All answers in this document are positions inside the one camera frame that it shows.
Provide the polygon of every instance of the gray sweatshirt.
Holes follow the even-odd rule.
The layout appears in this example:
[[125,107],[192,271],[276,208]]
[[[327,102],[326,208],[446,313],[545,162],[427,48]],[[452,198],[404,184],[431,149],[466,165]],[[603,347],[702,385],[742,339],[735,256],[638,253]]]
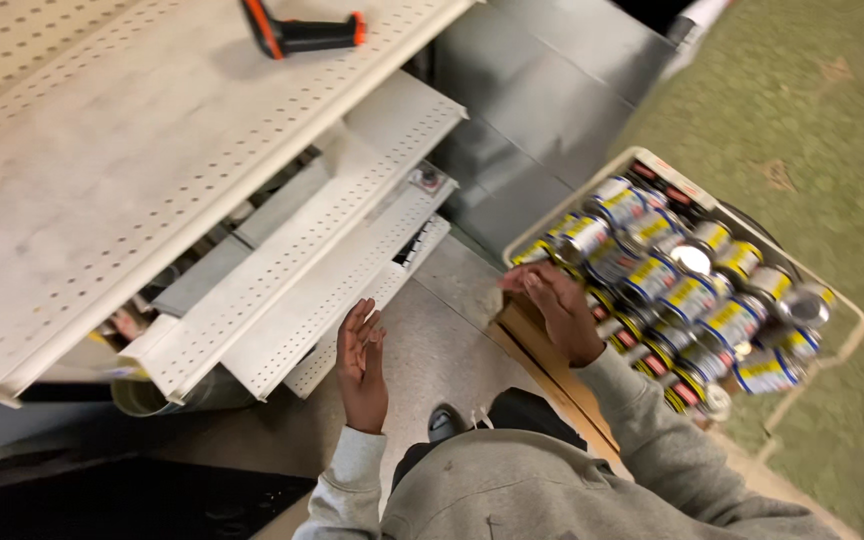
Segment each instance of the gray sweatshirt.
[[294,538],[837,538],[810,510],[747,490],[722,450],[611,347],[576,373],[635,483],[552,437],[476,429],[419,461],[379,521],[385,436],[344,427]]

